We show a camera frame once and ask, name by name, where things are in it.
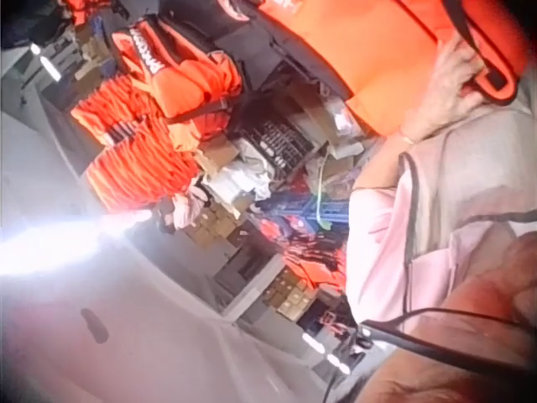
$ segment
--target person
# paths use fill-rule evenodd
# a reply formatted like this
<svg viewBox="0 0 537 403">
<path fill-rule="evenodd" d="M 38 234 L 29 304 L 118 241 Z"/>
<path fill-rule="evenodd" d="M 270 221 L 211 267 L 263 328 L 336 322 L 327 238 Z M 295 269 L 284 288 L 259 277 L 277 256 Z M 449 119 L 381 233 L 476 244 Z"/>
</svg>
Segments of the person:
<svg viewBox="0 0 537 403">
<path fill-rule="evenodd" d="M 536 327 L 536 268 L 537 233 L 526 233 L 509 244 L 494 270 L 467 280 L 445 300 L 442 307 L 525 322 Z M 473 322 L 470 318 L 466 323 L 475 329 L 479 328 L 479 334 L 476 333 L 474 337 L 475 343 L 481 344 L 481 354 L 501 360 L 505 354 L 514 353 L 523 355 L 531 365 L 535 339 L 533 342 L 531 338 L 525 339 L 529 342 L 525 345 L 522 338 L 515 337 L 516 333 L 501 332 L 500 328 L 494 326 L 484 327 L 484 323 L 478 320 Z M 418 325 L 413 336 L 420 338 L 425 331 Z M 449 332 L 440 332 L 435 342 L 443 345 L 449 343 L 454 350 L 464 349 L 460 345 L 464 338 L 450 337 Z M 375 372 L 354 402 L 524 402 L 535 401 L 536 391 L 534 385 L 522 382 L 516 385 L 505 379 L 491 379 L 399 349 Z"/>
<path fill-rule="evenodd" d="M 472 86 L 485 68 L 476 51 L 457 34 L 438 48 L 421 104 L 350 197 L 346 292 L 358 323 L 439 306 L 505 239 L 535 228 L 533 77 L 511 105 L 488 104 Z"/>
</svg>

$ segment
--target finger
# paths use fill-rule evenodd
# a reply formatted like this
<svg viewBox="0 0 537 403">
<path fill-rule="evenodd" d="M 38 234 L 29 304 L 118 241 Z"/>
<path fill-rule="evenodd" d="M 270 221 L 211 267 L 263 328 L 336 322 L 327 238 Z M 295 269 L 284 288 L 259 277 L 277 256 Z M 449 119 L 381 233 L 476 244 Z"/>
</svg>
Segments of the finger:
<svg viewBox="0 0 537 403">
<path fill-rule="evenodd" d="M 459 44 L 462 42 L 462 37 L 458 32 L 455 32 L 451 39 L 444 44 L 443 42 L 438 43 L 438 57 L 437 64 L 443 63 L 449 56 L 459 47 Z"/>
<path fill-rule="evenodd" d="M 476 58 L 472 61 L 464 62 L 461 65 L 452 68 L 452 77 L 456 84 L 462 86 L 470 81 L 474 76 L 479 74 L 485 68 L 485 63 Z"/>
<path fill-rule="evenodd" d="M 444 61 L 444 67 L 446 68 L 446 71 L 453 71 L 459 65 L 468 63 L 476 58 L 477 52 L 467 44 L 464 44 L 447 56 Z"/>
<path fill-rule="evenodd" d="M 457 108 L 458 115 L 460 117 L 464 117 L 472 109 L 475 109 L 476 107 L 483 104 L 484 102 L 485 102 L 485 98 L 481 92 L 477 92 L 477 91 L 471 92 L 460 100 L 458 108 Z"/>
</svg>

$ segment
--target black strap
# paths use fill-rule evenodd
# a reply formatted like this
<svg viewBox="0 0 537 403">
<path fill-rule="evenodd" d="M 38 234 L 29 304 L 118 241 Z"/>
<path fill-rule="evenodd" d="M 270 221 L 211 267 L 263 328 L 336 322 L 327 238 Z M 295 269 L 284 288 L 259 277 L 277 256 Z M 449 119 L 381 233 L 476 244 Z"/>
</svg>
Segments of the black strap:
<svg viewBox="0 0 537 403">
<path fill-rule="evenodd" d="M 166 124 L 184 123 L 187 120 L 198 118 L 199 116 L 208 115 L 209 113 L 216 113 L 220 111 L 226 111 L 230 107 L 236 105 L 245 99 L 245 94 L 237 95 L 235 97 L 224 97 L 217 101 L 208 102 L 196 109 L 192 109 L 189 112 L 181 113 L 172 118 L 166 118 Z"/>
<path fill-rule="evenodd" d="M 447 12 L 453 26 L 461 35 L 461 37 L 476 51 L 479 52 L 479 49 L 476 46 L 476 42 L 472 37 L 470 32 L 470 27 L 468 26 L 467 14 L 464 11 L 462 6 L 462 0 L 442 0 L 442 5 Z M 507 77 L 487 58 L 482 57 L 485 62 L 485 66 L 488 69 L 487 80 L 494 87 L 495 90 L 499 91 L 508 84 Z"/>
</svg>

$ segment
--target orange life jacket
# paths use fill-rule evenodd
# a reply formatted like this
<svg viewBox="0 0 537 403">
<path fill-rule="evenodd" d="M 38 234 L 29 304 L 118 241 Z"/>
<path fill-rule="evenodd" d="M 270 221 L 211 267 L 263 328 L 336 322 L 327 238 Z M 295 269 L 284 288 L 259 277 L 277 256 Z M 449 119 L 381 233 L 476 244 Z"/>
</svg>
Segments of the orange life jacket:
<svg viewBox="0 0 537 403">
<path fill-rule="evenodd" d="M 175 149 L 195 149 L 227 126 L 226 112 L 188 117 L 204 105 L 241 92 L 241 76 L 227 55 L 207 54 L 155 16 L 146 16 L 112 38 L 134 85 L 149 92 L 163 111 Z"/>
<path fill-rule="evenodd" d="M 250 10 L 261 3 L 258 16 L 313 48 L 351 89 L 349 108 L 382 135 L 419 102 L 436 43 L 455 30 L 487 61 L 475 83 L 492 102 L 514 99 L 529 56 L 521 28 L 499 0 L 295 0 L 300 6 L 292 13 L 285 0 L 235 2 Z"/>
</svg>

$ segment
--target orange fabric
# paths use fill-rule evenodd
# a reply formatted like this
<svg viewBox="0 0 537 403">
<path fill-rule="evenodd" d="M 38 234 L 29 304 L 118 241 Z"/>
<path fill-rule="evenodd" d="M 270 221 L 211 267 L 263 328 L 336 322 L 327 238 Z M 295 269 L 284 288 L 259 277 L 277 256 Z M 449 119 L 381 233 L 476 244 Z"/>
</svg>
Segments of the orange fabric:
<svg viewBox="0 0 537 403">
<path fill-rule="evenodd" d="M 310 288 L 317 288 L 319 284 L 328 284 L 338 290 L 345 290 L 347 277 L 345 276 L 345 254 L 339 250 L 336 254 L 339 271 L 331 272 L 323 264 L 308 260 L 296 264 L 292 259 L 286 259 L 285 264 L 301 279 L 306 280 Z"/>
<path fill-rule="evenodd" d="M 495 99 L 508 101 L 527 64 L 528 42 L 499 0 L 464 0 L 463 5 L 482 53 L 508 78 L 501 91 L 483 75 L 477 84 Z M 454 33 L 441 0 L 304 0 L 292 18 L 282 18 L 268 6 L 263 10 L 339 73 L 354 92 L 349 108 L 382 135 L 395 132 L 417 104 L 435 61 L 436 41 L 447 41 Z"/>
<path fill-rule="evenodd" d="M 86 178 L 109 212 L 125 212 L 185 192 L 197 175 L 191 153 L 178 153 L 162 119 L 146 119 L 133 139 L 101 153 Z"/>
<path fill-rule="evenodd" d="M 109 0 L 65 0 L 65 4 L 73 13 L 73 24 L 84 25 L 98 8 L 109 8 Z"/>
<path fill-rule="evenodd" d="M 167 118 L 240 93 L 241 77 L 227 55 L 205 55 L 167 24 L 158 24 L 173 49 L 167 47 L 147 21 L 138 22 L 128 33 L 115 33 L 112 38 L 134 84 L 150 92 Z M 172 144 L 177 150 L 193 150 L 200 141 L 220 133 L 228 120 L 227 113 L 211 113 L 171 124 Z"/>
<path fill-rule="evenodd" d="M 136 122 L 145 116 L 162 117 L 154 99 L 133 86 L 127 76 L 104 81 L 87 99 L 78 102 L 70 114 L 106 146 L 110 145 L 107 132 L 115 124 Z"/>
</svg>

